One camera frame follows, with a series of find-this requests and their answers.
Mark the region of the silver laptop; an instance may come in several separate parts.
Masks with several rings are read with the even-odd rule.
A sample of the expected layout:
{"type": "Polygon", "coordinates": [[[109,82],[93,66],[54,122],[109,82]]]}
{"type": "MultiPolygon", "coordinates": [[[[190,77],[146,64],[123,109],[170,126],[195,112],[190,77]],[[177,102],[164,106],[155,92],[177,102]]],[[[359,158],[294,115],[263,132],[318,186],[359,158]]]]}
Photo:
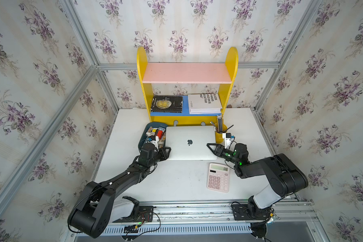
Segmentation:
{"type": "Polygon", "coordinates": [[[212,126],[181,126],[166,128],[165,146],[171,149],[168,161],[216,160],[207,147],[215,142],[212,126]]]}

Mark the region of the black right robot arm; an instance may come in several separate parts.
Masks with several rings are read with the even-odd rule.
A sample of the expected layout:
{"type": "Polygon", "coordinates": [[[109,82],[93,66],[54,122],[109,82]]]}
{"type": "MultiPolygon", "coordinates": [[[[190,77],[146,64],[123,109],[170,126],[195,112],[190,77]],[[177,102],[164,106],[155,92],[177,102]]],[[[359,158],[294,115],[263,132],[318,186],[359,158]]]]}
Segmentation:
{"type": "Polygon", "coordinates": [[[207,147],[215,156],[233,163],[235,174],[241,179],[266,176],[269,185],[248,199],[250,213],[270,208],[309,185],[305,174],[283,153],[250,162],[245,144],[237,143],[234,150],[216,143],[208,143],[207,147]]]}

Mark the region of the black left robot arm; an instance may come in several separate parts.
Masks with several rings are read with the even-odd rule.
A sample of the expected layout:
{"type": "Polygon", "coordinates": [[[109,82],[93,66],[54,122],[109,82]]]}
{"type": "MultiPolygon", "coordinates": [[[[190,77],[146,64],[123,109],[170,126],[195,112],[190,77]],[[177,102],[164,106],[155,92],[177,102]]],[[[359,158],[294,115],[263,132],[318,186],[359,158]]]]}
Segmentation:
{"type": "Polygon", "coordinates": [[[68,216],[68,229],[75,228],[76,233],[82,232],[94,239],[99,237],[110,222],[118,220],[112,219],[115,199],[150,175],[150,168],[167,160],[170,153],[170,147],[157,149],[152,143],[145,143],[140,155],[124,172],[100,183],[89,182],[68,216]]]}

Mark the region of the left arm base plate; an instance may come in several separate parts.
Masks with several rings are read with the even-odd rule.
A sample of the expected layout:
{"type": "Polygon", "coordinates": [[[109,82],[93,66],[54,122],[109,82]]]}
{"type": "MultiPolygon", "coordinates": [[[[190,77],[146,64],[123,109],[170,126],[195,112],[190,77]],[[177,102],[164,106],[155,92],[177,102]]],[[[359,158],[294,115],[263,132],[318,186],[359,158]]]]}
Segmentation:
{"type": "Polygon", "coordinates": [[[154,206],[139,206],[139,207],[133,209],[130,216],[114,220],[113,223],[152,222],[153,221],[153,210],[154,210],[154,206]]]}

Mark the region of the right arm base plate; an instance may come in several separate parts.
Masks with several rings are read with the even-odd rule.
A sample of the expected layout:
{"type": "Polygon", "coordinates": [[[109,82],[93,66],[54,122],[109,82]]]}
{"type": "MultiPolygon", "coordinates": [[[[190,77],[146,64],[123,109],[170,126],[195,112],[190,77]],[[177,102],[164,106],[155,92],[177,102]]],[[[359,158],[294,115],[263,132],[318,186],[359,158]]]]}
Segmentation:
{"type": "Polygon", "coordinates": [[[268,207],[265,209],[258,208],[254,203],[241,204],[239,202],[232,202],[231,209],[234,219],[241,220],[261,220],[269,221],[274,215],[274,209],[268,207]]]}

